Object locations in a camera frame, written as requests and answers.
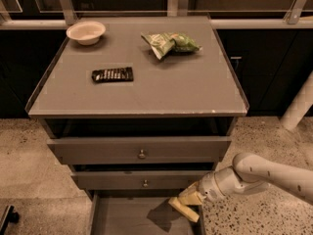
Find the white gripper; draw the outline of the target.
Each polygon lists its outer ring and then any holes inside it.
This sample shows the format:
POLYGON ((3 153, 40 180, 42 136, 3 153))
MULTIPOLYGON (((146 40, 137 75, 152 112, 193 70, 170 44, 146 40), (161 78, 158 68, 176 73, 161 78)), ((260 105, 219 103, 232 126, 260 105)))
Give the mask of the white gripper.
POLYGON ((224 198, 224 194, 217 185, 215 173, 211 172, 205 175, 199 182, 193 183, 182 191, 178 198, 170 198, 168 204, 184 215, 189 221, 197 222, 200 216, 188 206, 200 206, 204 199, 217 202, 224 198))

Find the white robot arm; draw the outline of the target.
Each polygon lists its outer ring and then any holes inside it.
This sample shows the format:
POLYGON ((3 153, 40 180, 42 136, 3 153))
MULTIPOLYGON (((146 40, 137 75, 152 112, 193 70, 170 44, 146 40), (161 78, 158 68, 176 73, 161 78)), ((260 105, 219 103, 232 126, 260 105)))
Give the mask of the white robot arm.
POLYGON ((313 203, 313 171, 268 161, 253 153, 239 153, 232 164, 194 182, 168 204, 192 222, 200 216, 191 206, 216 202, 232 194, 251 195, 273 184, 302 201, 313 203))

